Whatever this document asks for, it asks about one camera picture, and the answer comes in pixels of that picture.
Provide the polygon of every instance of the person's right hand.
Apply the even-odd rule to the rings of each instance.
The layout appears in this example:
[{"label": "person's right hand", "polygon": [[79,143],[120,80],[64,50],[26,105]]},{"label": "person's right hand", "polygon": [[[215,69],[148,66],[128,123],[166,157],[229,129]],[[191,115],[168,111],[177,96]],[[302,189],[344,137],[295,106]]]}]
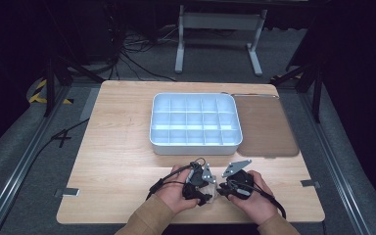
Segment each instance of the person's right hand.
[{"label": "person's right hand", "polygon": [[[260,173],[255,172],[254,170],[250,170],[248,173],[253,176],[254,182],[264,192],[273,195],[270,188],[261,178]],[[230,200],[234,205],[243,210],[249,216],[249,218],[258,225],[263,224],[266,220],[270,219],[278,213],[277,208],[273,204],[271,204],[260,193],[255,191],[247,200],[239,199],[232,194],[228,195],[228,200]]]}]

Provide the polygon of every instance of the brown mat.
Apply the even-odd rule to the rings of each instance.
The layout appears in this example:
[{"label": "brown mat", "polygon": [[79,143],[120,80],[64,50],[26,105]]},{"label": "brown mat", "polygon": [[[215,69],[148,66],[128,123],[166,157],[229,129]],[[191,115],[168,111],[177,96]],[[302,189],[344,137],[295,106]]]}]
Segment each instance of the brown mat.
[{"label": "brown mat", "polygon": [[276,96],[233,95],[243,142],[237,152],[242,156],[294,157],[298,145],[282,104]]}]

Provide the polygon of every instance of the human hand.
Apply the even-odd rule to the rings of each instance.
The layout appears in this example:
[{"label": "human hand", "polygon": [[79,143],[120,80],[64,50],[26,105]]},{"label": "human hand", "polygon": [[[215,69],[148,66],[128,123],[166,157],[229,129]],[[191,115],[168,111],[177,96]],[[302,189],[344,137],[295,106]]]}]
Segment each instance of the human hand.
[{"label": "human hand", "polygon": [[[250,170],[248,171],[248,173],[253,176],[254,182],[264,192],[273,195],[270,188],[261,178],[260,173],[255,172],[254,170]],[[228,200],[230,200],[234,205],[243,210],[249,216],[249,218],[258,225],[263,224],[266,220],[277,214],[277,208],[261,194],[255,191],[247,200],[239,199],[232,194],[228,195]]]},{"label": "human hand", "polygon": [[[174,172],[179,168],[181,168],[180,165],[174,165],[171,172]],[[184,169],[179,174],[174,174],[168,178],[164,182],[164,186],[155,193],[155,195],[161,198],[175,214],[188,209],[193,209],[200,203],[199,199],[185,200],[182,196],[182,188],[184,187],[184,183],[190,171],[190,169]]]}]

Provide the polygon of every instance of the metal rail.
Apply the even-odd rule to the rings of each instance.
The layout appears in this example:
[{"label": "metal rail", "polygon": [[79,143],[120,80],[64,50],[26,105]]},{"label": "metal rail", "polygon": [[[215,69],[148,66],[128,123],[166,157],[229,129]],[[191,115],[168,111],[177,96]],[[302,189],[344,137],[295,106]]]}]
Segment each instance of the metal rail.
[{"label": "metal rail", "polygon": [[322,125],[316,123],[312,111],[311,111],[311,103],[307,94],[300,93],[299,94],[300,100],[304,106],[305,112],[310,119],[311,126],[315,131],[317,138],[319,139],[322,151],[324,152],[326,159],[326,165],[328,166],[329,172],[334,180],[335,186],[338,189],[338,193],[344,203],[344,206],[347,210],[347,213],[350,217],[352,226],[356,232],[356,234],[371,234],[370,230],[368,229],[367,224],[365,223],[364,218],[359,210],[359,207],[356,203],[355,197],[353,196],[353,189],[351,188],[350,183],[345,178],[341,168],[337,162],[334,152],[332,151],[331,146],[329,145],[328,139],[325,136],[325,133],[322,129]]},{"label": "metal rail", "polygon": [[14,204],[18,193],[21,190],[21,187],[24,183],[24,180],[27,176],[29,169],[32,167],[33,162],[35,161],[36,153],[41,143],[41,140],[45,134],[45,131],[48,129],[50,122],[57,110],[63,104],[63,101],[66,99],[67,94],[69,93],[70,88],[67,86],[62,86],[58,95],[56,97],[56,105],[48,117],[45,117],[39,124],[32,140],[30,141],[28,147],[23,153],[20,162],[15,168],[14,172],[8,179],[1,195],[0,195],[0,229],[2,224],[5,221],[6,216],[11,210],[12,205]]}]

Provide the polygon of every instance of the table leg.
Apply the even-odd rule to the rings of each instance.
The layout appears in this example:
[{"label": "table leg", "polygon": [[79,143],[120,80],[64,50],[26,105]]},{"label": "table leg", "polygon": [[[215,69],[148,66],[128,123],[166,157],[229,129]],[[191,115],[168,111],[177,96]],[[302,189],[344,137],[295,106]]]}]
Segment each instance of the table leg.
[{"label": "table leg", "polygon": [[259,38],[261,35],[261,30],[264,25],[264,20],[267,14],[267,10],[262,10],[260,14],[260,19],[258,20],[258,24],[255,30],[255,39],[253,43],[247,44],[247,49],[249,51],[250,60],[252,61],[253,70],[255,71],[255,75],[262,76],[261,66],[259,63],[258,55],[256,54],[256,48],[258,47]]},{"label": "table leg", "polygon": [[184,64],[184,6],[179,7],[179,24],[178,24],[179,40],[178,49],[176,51],[175,72],[182,73]]}]

